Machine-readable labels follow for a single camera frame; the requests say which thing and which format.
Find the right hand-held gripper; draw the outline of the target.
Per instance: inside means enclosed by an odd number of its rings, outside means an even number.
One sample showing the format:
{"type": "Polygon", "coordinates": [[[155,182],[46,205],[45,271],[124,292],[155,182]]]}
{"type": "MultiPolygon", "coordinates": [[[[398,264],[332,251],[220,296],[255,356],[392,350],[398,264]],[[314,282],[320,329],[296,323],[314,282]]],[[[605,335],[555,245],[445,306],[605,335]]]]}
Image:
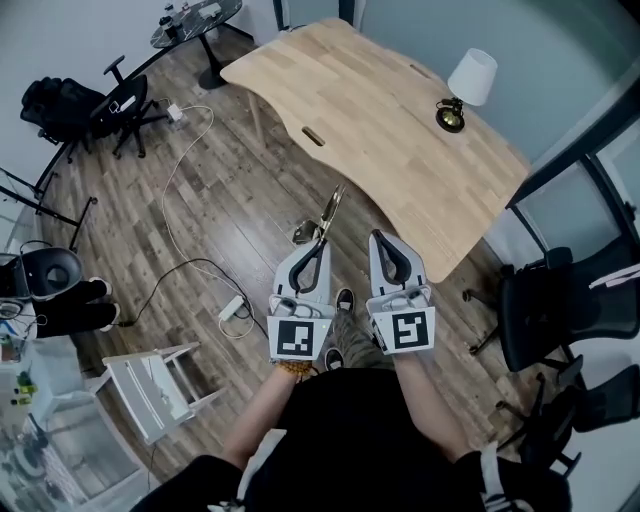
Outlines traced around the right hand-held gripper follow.
{"type": "Polygon", "coordinates": [[[375,229],[369,237],[369,275],[373,297],[366,302],[366,310],[382,352],[395,355],[432,349],[435,307],[430,304],[431,288],[424,285],[420,255],[400,238],[375,229]]]}

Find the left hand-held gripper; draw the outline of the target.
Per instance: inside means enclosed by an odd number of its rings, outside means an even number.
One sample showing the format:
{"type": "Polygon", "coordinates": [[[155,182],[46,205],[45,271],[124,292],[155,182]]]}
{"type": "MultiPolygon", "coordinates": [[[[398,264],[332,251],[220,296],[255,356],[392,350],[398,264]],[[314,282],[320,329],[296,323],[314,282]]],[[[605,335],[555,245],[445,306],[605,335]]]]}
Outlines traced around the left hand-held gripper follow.
{"type": "Polygon", "coordinates": [[[333,320],[333,306],[316,303],[329,300],[331,263],[329,243],[310,241],[295,248],[278,265],[273,283],[275,294],[269,298],[267,316],[272,359],[318,358],[333,320]],[[305,300],[286,297],[298,295],[305,300]]]}

